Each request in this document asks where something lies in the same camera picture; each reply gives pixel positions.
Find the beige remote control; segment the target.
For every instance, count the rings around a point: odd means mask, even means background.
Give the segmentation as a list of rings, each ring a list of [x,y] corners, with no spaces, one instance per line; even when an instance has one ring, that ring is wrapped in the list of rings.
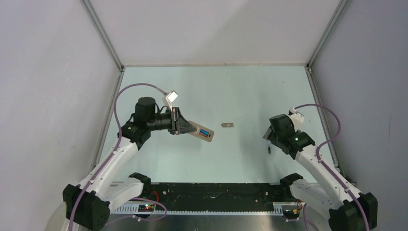
[[[191,120],[188,121],[189,124],[191,124],[194,128],[195,131],[189,132],[188,134],[199,138],[201,140],[204,140],[206,142],[211,142],[213,137],[214,137],[214,131],[210,130],[207,127],[204,127],[198,123],[195,123]]]

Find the right controller board with LEDs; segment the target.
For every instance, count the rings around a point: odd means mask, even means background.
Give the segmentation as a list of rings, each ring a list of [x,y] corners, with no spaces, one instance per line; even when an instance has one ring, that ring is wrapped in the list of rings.
[[[283,209],[283,218],[288,221],[298,220],[300,216],[299,209]]]

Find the blue battery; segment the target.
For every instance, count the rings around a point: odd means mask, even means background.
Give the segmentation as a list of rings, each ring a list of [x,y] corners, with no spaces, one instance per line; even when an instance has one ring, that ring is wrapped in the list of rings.
[[[201,134],[201,135],[203,135],[203,136],[207,136],[207,137],[209,137],[210,132],[208,132],[208,131],[205,131],[205,130],[201,129],[201,130],[200,130],[200,134]]]

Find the beige battery compartment cover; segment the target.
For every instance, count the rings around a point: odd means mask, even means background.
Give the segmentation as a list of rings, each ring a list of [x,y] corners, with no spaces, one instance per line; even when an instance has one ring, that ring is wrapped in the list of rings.
[[[232,128],[234,127],[234,124],[233,123],[222,123],[221,126],[223,128]]]

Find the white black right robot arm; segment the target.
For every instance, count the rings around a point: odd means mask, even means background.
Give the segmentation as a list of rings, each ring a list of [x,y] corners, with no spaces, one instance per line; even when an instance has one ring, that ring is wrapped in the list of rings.
[[[299,128],[301,113],[270,118],[264,139],[268,140],[303,166],[317,181],[311,185],[293,173],[281,179],[280,196],[285,201],[295,198],[319,212],[328,220],[332,231],[371,231],[378,225],[378,201],[372,193],[362,193],[343,177],[320,154],[315,141]]]

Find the left controller board with LEDs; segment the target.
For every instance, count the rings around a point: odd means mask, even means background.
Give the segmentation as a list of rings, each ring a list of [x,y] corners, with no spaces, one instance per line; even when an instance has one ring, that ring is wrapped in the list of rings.
[[[155,211],[155,205],[154,204],[140,204],[138,206],[138,212],[139,213],[152,213]]]

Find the controller board with leds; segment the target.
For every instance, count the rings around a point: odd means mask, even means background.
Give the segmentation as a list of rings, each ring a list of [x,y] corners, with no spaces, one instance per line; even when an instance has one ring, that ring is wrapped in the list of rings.
[[[283,218],[288,221],[298,220],[300,216],[299,209],[283,209]]]
[[[138,206],[138,212],[139,213],[152,213],[155,211],[155,205],[154,204],[140,204]]]

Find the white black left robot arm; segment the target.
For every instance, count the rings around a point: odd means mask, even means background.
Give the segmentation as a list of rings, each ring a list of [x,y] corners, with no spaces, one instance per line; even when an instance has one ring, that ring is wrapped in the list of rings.
[[[135,112],[119,129],[110,153],[78,184],[68,184],[63,190],[69,228],[76,223],[92,231],[99,231],[110,214],[125,202],[137,197],[151,197],[151,179],[133,173],[116,187],[114,177],[150,138],[151,132],[167,130],[172,135],[196,132],[197,129],[181,114],[178,107],[161,112],[151,97],[139,98]]]

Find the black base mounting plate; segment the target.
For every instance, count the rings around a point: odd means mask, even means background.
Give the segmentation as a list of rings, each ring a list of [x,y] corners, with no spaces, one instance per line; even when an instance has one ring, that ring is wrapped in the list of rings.
[[[154,183],[135,201],[144,199],[173,212],[272,212],[278,204],[303,208],[287,186],[269,183]]]

